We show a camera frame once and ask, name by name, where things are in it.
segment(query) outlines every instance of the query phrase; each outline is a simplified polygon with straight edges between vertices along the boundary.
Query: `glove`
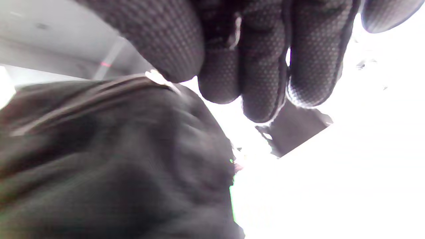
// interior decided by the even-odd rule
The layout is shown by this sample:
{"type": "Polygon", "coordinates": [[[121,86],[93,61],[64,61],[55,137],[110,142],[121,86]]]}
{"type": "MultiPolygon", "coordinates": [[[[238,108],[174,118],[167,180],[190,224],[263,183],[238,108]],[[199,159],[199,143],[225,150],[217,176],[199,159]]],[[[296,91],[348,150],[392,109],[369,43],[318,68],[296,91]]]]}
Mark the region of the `glove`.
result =
{"type": "Polygon", "coordinates": [[[240,95],[254,122],[273,119],[289,99],[325,102],[340,76],[353,21],[387,31],[424,0],[76,0],[125,36],[167,80],[198,76],[202,96],[240,95]],[[290,70],[285,58],[291,49],[290,70]]]}

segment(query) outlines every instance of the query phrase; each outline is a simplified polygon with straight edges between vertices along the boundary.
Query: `dark fabric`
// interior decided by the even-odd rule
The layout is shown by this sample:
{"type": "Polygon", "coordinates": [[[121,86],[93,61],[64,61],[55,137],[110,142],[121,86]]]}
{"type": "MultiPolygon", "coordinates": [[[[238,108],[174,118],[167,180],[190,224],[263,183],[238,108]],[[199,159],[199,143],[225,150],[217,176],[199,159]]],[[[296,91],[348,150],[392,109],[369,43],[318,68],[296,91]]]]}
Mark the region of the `dark fabric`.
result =
{"type": "Polygon", "coordinates": [[[372,33],[408,19],[424,0],[76,0],[128,38],[172,82],[198,75],[205,99],[243,97],[245,115],[270,121],[286,97],[299,107],[328,99],[353,21],[372,33]],[[242,22],[238,31],[237,17],[242,22]],[[240,39],[236,48],[232,43],[240,39]],[[285,62],[291,48],[290,71],[285,62]]]}
{"type": "Polygon", "coordinates": [[[0,111],[0,238],[243,238],[231,144],[185,87],[133,91],[10,136],[106,83],[25,87],[0,111]]]}

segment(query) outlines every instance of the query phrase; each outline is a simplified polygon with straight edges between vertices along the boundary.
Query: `black jacket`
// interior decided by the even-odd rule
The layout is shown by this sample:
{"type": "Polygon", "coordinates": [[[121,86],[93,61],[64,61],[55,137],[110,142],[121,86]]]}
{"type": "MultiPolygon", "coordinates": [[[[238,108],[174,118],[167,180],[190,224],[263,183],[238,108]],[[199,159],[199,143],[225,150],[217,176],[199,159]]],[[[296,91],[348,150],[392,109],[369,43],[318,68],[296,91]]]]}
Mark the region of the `black jacket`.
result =
{"type": "Polygon", "coordinates": [[[28,86],[0,111],[0,238],[243,238],[230,142],[185,87],[132,86],[16,134],[109,83],[28,86]]]}

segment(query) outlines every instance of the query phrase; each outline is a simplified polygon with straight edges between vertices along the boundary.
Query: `gloved hand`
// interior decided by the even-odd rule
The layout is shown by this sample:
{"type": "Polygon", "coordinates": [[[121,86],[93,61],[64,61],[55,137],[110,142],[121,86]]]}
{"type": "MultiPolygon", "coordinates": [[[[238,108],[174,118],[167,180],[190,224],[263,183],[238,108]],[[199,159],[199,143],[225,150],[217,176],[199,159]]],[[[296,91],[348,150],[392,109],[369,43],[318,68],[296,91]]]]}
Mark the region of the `gloved hand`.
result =
{"type": "Polygon", "coordinates": [[[387,31],[424,0],[76,0],[121,32],[174,83],[198,75],[209,101],[242,95],[245,115],[271,120],[285,98],[315,107],[340,75],[354,17],[387,31]],[[290,71],[285,62],[291,48],[290,71]]]}

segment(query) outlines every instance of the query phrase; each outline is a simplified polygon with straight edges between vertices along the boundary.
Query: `finger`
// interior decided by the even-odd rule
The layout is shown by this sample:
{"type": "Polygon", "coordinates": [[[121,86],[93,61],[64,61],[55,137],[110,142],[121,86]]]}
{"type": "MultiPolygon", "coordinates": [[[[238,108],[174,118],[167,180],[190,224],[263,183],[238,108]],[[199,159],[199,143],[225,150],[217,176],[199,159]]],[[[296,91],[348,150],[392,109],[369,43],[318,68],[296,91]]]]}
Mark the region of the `finger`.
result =
{"type": "Polygon", "coordinates": [[[237,39],[240,19],[235,18],[236,1],[200,0],[195,3],[205,35],[205,61],[198,75],[199,91],[214,103],[226,104],[241,94],[238,82],[237,39]]]}
{"type": "Polygon", "coordinates": [[[298,0],[293,8],[291,79],[287,96],[315,107],[331,95],[360,0],[298,0]]]}
{"type": "Polygon", "coordinates": [[[75,0],[126,37],[167,80],[192,79],[204,61],[204,39],[188,0],[75,0]]]}
{"type": "Polygon", "coordinates": [[[369,0],[362,11],[363,27],[370,33],[390,30],[409,19],[424,0],[369,0]]]}
{"type": "Polygon", "coordinates": [[[242,11],[241,84],[246,117],[271,120],[284,100],[289,45],[282,0],[245,0],[242,11]]]}

